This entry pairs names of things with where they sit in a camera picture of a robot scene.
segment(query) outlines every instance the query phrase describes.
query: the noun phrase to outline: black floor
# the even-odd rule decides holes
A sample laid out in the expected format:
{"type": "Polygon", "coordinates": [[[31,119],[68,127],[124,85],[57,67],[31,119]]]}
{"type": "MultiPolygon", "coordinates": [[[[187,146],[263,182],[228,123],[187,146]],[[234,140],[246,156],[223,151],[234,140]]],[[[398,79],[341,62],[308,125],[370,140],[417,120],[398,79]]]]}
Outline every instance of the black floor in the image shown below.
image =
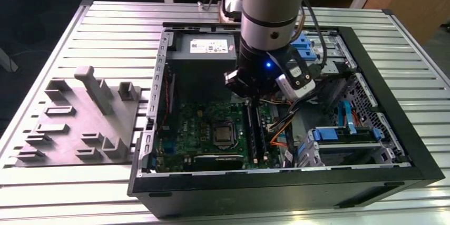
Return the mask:
{"type": "MultiPolygon", "coordinates": [[[[49,53],[81,0],[0,0],[0,48],[20,66],[15,73],[0,68],[0,135],[21,104],[49,53]]],[[[163,0],[100,0],[162,2],[163,0]]],[[[195,3],[198,0],[176,0],[195,3]]],[[[441,28],[425,44],[442,71],[450,76],[450,33],[441,28]]]]}

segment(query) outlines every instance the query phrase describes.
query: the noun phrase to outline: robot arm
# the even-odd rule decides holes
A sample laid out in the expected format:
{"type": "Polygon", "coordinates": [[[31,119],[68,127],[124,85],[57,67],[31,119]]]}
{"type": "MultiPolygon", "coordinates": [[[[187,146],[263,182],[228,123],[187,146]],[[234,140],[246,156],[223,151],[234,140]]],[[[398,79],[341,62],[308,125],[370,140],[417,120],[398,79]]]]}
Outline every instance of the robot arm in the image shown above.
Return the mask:
{"type": "Polygon", "coordinates": [[[291,46],[302,0],[243,0],[238,69],[226,74],[227,87],[242,97],[283,91],[290,100],[315,87],[321,74],[291,46]]]}

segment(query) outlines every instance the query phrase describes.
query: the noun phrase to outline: screw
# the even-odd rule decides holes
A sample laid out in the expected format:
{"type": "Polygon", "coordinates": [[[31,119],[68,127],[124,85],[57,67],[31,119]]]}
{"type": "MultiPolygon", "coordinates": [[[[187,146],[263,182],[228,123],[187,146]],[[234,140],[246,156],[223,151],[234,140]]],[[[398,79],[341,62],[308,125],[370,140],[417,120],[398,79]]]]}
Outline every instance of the screw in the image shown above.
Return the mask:
{"type": "Polygon", "coordinates": [[[278,32],[272,32],[271,34],[270,34],[270,37],[272,38],[272,39],[276,39],[278,37],[279,37],[279,33],[278,32]]]}

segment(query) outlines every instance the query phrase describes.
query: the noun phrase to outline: motherboard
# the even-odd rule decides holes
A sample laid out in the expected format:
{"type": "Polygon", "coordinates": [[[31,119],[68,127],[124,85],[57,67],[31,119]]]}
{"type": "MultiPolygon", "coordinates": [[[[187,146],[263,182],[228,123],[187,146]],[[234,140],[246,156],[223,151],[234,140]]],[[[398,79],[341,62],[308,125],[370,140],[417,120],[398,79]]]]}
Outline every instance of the motherboard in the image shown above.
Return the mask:
{"type": "MultiPolygon", "coordinates": [[[[260,103],[263,129],[272,123],[270,105],[260,103]]],[[[270,150],[267,159],[248,157],[248,126],[243,103],[182,104],[178,112],[176,135],[159,139],[158,164],[160,172],[275,168],[278,151],[270,150]]]]}

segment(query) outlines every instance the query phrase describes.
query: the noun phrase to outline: blue latch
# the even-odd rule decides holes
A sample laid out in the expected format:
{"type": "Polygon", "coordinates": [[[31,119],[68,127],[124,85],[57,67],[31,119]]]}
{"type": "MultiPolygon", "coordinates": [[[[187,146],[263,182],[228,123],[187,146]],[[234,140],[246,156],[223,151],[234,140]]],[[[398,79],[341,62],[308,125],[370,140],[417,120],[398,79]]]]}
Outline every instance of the blue latch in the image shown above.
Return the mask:
{"type": "Polygon", "coordinates": [[[346,122],[349,125],[349,129],[350,129],[350,134],[357,134],[357,129],[354,127],[354,123],[353,123],[353,115],[351,115],[351,107],[350,107],[350,103],[347,100],[342,100],[338,106],[338,124],[339,126],[343,126],[343,114],[342,111],[346,112],[346,122]]]}
{"type": "Polygon", "coordinates": [[[321,140],[321,134],[316,130],[312,130],[312,136],[314,136],[314,140],[319,141],[321,140]]]}
{"type": "Polygon", "coordinates": [[[304,143],[302,143],[302,146],[298,148],[296,155],[299,156],[302,154],[302,151],[304,150],[304,143]]]}
{"type": "Polygon", "coordinates": [[[379,129],[373,128],[373,133],[374,133],[374,137],[375,137],[377,141],[379,141],[381,138],[382,138],[379,129]]]}
{"type": "Polygon", "coordinates": [[[296,40],[292,42],[292,46],[296,49],[304,61],[316,60],[316,54],[314,53],[311,48],[311,41],[306,37],[304,33],[300,33],[296,40]]]}
{"type": "Polygon", "coordinates": [[[296,40],[292,41],[292,46],[298,50],[306,50],[310,49],[311,42],[307,39],[304,33],[302,32],[300,35],[298,36],[296,40]]]}
{"type": "Polygon", "coordinates": [[[335,129],[315,129],[321,133],[323,141],[338,140],[338,134],[335,129]]]}

